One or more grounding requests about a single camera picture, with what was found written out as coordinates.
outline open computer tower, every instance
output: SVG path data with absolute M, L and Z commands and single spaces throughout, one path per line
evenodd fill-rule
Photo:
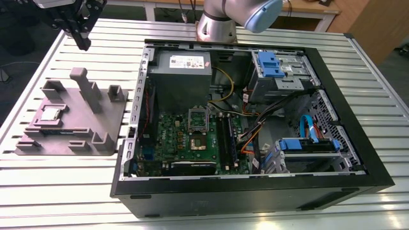
M 111 190 L 137 217 L 324 209 L 393 185 L 316 49 L 145 43 Z

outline slotted aluminum table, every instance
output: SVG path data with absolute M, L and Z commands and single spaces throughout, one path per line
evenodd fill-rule
M 352 106 L 396 186 L 359 196 L 321 211 L 137 219 L 109 197 L 116 154 L 111 157 L 17 156 L 15 145 L 32 120 L 45 80 L 69 80 L 72 67 L 85 67 L 99 88 L 128 89 L 131 110 L 145 38 L 193 40 L 195 26 L 100 19 L 79 50 L 63 33 L 0 129 L 0 228 L 112 229 L 400 229 L 409 226 L 409 110 L 356 41 L 343 34 L 237 29 L 241 43 L 317 48 Z M 124 123 L 129 113 L 124 114 Z M 120 136 L 125 136 L 124 127 Z

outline green circuit board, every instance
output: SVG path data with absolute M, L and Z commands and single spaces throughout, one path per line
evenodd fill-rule
M 161 114 L 159 117 L 157 139 L 152 162 L 145 161 L 148 176 L 160 176 L 160 168 L 167 161 L 211 161 L 217 163 L 216 174 L 248 174 L 248 159 L 241 159 L 239 166 L 225 170 L 220 166 L 217 145 L 216 115 L 209 116 L 208 132 L 188 131 L 188 114 Z M 195 125 L 203 126 L 203 119 L 192 117 Z M 232 117 L 235 135 L 243 132 L 239 116 Z

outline floor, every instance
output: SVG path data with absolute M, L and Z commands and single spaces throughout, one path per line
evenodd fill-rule
M 180 11 L 167 11 L 161 9 L 156 10 L 159 14 L 157 21 L 181 22 Z M 124 14 L 120 7 L 109 6 L 105 8 L 101 17 L 145 20 L 144 10 L 143 8 L 137 7 L 131 11 L 127 11 L 127 14 Z M 188 17 L 191 19 L 193 18 L 192 11 L 188 12 Z M 52 30 L 41 23 L 28 28 L 28 31 L 36 42 L 36 50 L 28 55 L 13 57 L 0 47 L 0 66 L 12 62 L 41 62 L 59 32 Z M 3 124 L 7 115 L 13 108 L 36 68 L 37 64 L 35 63 L 17 63 L 3 68 L 7 74 L 12 77 L 12 80 L 8 84 L 0 83 L 0 125 Z M 406 79 L 409 77 L 409 58 L 400 56 L 398 52 L 395 51 L 391 53 L 384 63 L 379 66 L 379 69 L 401 96 L 404 102 L 409 104 L 409 81 Z

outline label sticker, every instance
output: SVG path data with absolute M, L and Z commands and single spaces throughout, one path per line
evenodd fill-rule
M 205 61 L 203 56 L 172 56 L 169 67 L 177 69 L 204 69 Z
M 287 66 L 281 66 L 281 70 L 283 70 L 283 71 L 292 71 L 292 68 L 291 68 L 291 67 L 287 67 Z
M 264 143 L 264 146 L 261 148 L 263 150 L 268 150 L 269 149 L 269 144 L 268 143 Z
M 245 103 L 249 102 L 249 95 L 248 95 L 247 93 L 243 94 L 243 101 L 244 101 Z
M 255 167 L 259 169 L 259 166 L 260 166 L 260 163 L 259 163 L 259 161 L 256 160 L 256 158 L 253 158 L 253 165 L 255 165 Z

